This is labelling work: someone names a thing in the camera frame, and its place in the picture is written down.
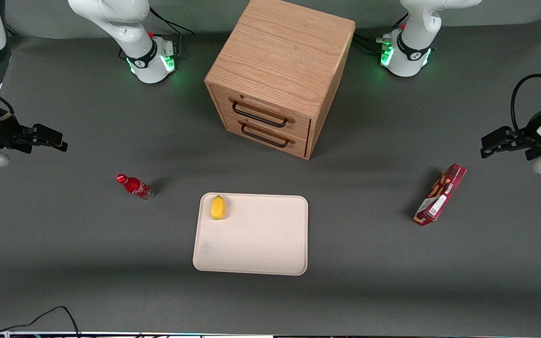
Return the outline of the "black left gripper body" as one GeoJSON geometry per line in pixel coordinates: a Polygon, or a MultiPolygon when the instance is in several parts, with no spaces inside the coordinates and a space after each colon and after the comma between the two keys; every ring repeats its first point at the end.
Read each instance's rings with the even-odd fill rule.
{"type": "Polygon", "coordinates": [[[538,134],[538,128],[541,127],[541,110],[535,113],[524,128],[519,128],[517,123],[517,113],[515,105],[510,106],[510,115],[515,139],[511,152],[526,150],[526,160],[535,160],[541,156],[541,136],[538,134]]]}

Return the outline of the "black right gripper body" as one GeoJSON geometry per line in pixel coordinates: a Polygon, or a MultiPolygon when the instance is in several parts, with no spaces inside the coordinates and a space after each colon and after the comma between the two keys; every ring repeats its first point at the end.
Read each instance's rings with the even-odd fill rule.
{"type": "Polygon", "coordinates": [[[15,115],[11,114],[0,121],[0,148],[17,150],[24,154],[32,152],[32,145],[26,143],[29,128],[21,125],[15,115]]]}

